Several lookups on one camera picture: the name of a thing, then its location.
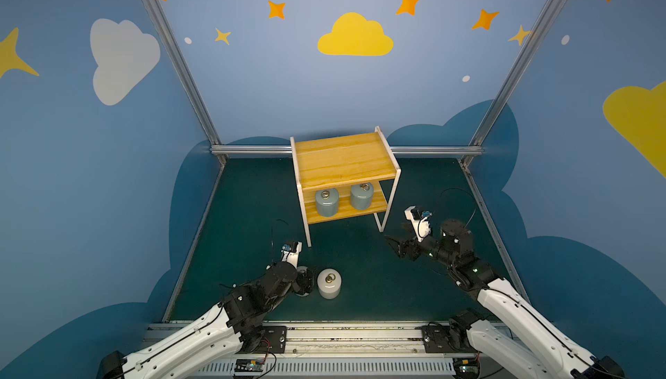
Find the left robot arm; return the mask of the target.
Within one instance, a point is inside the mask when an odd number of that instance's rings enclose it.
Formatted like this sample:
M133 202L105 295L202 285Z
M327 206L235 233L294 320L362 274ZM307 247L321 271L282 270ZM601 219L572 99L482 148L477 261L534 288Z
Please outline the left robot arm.
M145 349L102 358L99 378L186 378L222 357L254 351L263 322L291 293L312 292L314 272L281 261L260 278L238 285L190 325Z

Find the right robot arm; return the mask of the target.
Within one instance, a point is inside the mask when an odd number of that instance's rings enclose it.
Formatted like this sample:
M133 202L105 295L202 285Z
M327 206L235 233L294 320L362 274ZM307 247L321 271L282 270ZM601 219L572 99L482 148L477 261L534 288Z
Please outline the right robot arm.
M430 212L409 207L407 240L391 238L399 258L428 257L443 264L458 288L490 311L515 335L510 338L475 311L449 321L449 341L456 349L473 349L494 359L517 378L623 378L612 358L598 358L577 344L527 302L488 262L475 255L473 234L459 220L442 223L433 234Z

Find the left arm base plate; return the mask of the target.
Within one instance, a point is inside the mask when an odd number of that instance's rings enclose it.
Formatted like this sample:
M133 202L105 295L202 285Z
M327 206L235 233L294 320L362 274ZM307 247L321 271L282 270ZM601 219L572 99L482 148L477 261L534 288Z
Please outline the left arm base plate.
M284 354L288 328L284 325L265 325L256 329L244 341L241 352L247 354Z

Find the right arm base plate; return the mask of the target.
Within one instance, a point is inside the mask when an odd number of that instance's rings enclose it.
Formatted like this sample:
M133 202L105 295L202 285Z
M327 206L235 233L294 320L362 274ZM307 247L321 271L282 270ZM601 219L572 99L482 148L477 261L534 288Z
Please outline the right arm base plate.
M429 323L421 327L424 349L428 354L474 353L467 335L459 328Z

